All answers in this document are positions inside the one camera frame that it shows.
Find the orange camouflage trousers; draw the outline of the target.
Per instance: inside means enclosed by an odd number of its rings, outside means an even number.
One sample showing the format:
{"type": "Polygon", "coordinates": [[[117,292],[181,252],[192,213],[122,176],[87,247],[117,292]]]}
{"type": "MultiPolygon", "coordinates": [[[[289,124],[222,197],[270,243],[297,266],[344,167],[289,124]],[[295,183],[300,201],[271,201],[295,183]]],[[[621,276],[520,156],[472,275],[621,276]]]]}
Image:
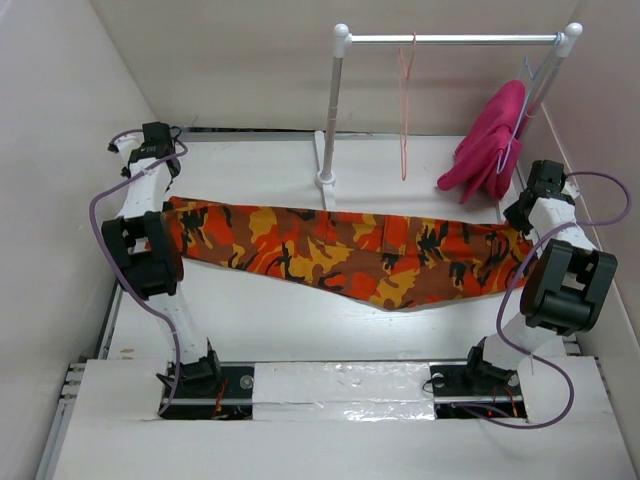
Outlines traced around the orange camouflage trousers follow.
{"type": "Polygon", "coordinates": [[[533,244],[506,223],[232,205],[173,196],[187,259],[336,293],[388,311],[524,285],[533,244]]]}

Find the pink wire hanger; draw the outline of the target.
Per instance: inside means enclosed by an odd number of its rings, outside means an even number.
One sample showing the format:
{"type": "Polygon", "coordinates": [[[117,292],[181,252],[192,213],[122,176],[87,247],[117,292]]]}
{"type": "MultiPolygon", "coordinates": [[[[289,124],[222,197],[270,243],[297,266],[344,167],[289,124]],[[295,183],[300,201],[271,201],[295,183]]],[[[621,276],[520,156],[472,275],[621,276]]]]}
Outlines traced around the pink wire hanger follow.
{"type": "Polygon", "coordinates": [[[409,57],[404,54],[404,49],[398,49],[399,66],[399,145],[400,145],[400,168],[401,180],[405,181],[408,175],[408,137],[409,137],[409,104],[410,104],[410,82],[415,59],[415,49],[417,45],[417,34],[411,37],[411,50],[409,57]]]}

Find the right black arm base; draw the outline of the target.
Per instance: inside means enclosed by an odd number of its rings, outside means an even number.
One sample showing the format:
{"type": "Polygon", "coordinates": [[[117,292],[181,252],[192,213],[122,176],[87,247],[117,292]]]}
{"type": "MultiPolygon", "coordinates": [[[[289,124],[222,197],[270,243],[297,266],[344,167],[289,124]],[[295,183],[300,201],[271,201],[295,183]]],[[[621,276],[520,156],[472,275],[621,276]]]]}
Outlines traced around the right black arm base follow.
{"type": "Polygon", "coordinates": [[[527,417],[516,371],[485,361],[480,346],[472,347],[465,360],[430,363],[429,375],[422,389],[433,395],[437,419],[470,419],[473,413],[497,419],[527,417]]]}

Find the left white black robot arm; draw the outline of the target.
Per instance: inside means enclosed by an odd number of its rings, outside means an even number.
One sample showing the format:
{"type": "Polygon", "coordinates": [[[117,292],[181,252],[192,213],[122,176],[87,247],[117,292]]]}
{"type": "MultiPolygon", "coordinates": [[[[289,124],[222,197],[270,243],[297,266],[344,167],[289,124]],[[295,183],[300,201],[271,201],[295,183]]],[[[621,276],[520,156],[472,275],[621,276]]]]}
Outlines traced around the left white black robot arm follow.
{"type": "Polygon", "coordinates": [[[165,193],[181,171],[179,134],[151,122],[111,140],[108,150],[124,160],[126,196],[116,217],[102,223],[101,235],[132,296],[156,317],[173,349],[173,365],[158,378],[182,395],[208,397],[222,387],[223,373],[186,306],[181,254],[164,217],[165,193]]]}

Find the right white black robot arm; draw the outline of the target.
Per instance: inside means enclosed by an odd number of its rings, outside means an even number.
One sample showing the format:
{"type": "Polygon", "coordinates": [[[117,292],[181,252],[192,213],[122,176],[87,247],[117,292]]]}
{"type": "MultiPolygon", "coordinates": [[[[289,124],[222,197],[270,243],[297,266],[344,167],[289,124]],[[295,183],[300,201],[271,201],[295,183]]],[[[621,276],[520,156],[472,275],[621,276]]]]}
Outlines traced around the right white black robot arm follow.
{"type": "Polygon", "coordinates": [[[562,164],[537,160],[525,190],[504,211],[510,226],[538,234],[533,251],[539,257],[525,262],[519,314],[470,350],[462,381],[471,392],[507,385],[522,359],[558,336],[591,330],[598,320],[618,262],[588,239],[576,218],[578,196],[562,164]]]}

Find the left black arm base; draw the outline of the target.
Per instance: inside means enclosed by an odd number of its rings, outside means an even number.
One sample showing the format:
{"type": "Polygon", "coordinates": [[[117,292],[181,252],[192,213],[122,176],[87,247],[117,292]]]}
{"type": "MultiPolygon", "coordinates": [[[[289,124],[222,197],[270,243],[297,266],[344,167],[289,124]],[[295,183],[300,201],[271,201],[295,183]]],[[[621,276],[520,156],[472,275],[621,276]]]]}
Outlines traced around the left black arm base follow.
{"type": "Polygon", "coordinates": [[[172,392],[175,364],[156,375],[163,386],[160,417],[166,420],[251,420],[255,364],[219,362],[210,352],[198,362],[180,365],[172,392]]]}

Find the magenta pink garment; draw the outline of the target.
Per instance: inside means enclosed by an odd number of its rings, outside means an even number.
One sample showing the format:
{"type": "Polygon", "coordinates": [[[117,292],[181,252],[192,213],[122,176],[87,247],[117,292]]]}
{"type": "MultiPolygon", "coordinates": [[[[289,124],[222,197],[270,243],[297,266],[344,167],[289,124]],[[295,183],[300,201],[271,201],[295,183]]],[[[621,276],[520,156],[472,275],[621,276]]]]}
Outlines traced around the magenta pink garment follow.
{"type": "Polygon", "coordinates": [[[505,196],[522,150],[515,132],[525,99],[519,80],[506,82],[490,98],[456,148],[453,166],[437,180],[440,190],[462,186],[461,204],[480,190],[495,200],[505,196]]]}

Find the white metal clothes rack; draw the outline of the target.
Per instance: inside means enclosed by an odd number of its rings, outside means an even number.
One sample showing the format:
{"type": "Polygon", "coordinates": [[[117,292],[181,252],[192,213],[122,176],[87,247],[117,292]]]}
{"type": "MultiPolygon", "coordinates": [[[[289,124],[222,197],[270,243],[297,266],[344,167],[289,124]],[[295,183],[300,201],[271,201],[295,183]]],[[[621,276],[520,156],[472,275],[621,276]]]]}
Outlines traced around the white metal clothes rack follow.
{"type": "MultiPolygon", "coordinates": [[[[525,132],[525,122],[534,117],[548,93],[557,73],[569,56],[576,41],[583,33],[583,26],[578,22],[568,24],[562,33],[562,41],[543,68],[536,85],[531,91],[528,108],[517,137],[525,132]]],[[[555,34],[417,34],[417,46],[506,46],[548,45],[555,34]]],[[[343,60],[347,49],[352,45],[367,46],[410,46],[412,34],[353,34],[343,23],[333,29],[333,62],[327,112],[326,128],[314,133],[314,145],[318,172],[315,183],[321,192],[323,206],[327,210],[336,208],[335,183],[336,176],[332,170],[338,104],[341,88],[343,60]]]]}

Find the silver taped white panel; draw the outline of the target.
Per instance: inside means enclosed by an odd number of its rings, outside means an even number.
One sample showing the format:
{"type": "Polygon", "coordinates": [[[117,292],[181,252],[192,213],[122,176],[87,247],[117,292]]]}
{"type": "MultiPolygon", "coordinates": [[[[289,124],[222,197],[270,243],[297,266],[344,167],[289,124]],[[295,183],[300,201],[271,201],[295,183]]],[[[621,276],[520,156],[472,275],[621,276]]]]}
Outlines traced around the silver taped white panel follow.
{"type": "Polygon", "coordinates": [[[274,362],[255,366],[252,418],[276,422],[430,421],[422,362],[274,362]]]}

